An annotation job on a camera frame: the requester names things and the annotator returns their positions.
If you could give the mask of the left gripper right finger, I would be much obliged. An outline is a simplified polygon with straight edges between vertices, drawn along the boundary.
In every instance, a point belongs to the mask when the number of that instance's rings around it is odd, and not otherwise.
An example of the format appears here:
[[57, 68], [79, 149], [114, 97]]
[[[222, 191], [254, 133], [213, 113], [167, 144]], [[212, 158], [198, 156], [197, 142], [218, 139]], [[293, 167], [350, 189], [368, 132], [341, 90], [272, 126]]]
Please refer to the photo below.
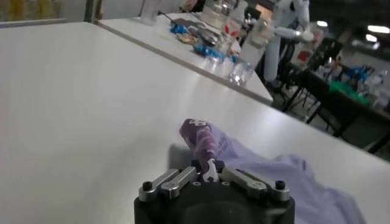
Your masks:
[[242, 188], [251, 198], [268, 198], [271, 201], [289, 201], [290, 189], [282, 180], [272, 180], [251, 170], [225, 167], [219, 174], [222, 181]]

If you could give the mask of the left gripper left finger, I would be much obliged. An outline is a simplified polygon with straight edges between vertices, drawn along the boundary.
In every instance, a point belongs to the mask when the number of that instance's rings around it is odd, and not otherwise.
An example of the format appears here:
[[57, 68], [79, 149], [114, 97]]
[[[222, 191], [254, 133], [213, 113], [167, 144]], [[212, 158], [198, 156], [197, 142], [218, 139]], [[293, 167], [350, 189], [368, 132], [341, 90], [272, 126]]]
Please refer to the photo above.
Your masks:
[[138, 199], [141, 202], [152, 202], [162, 195], [173, 200], [186, 187], [201, 187], [200, 172], [200, 163], [195, 160], [183, 170], [168, 169], [155, 180], [143, 182], [138, 191]]

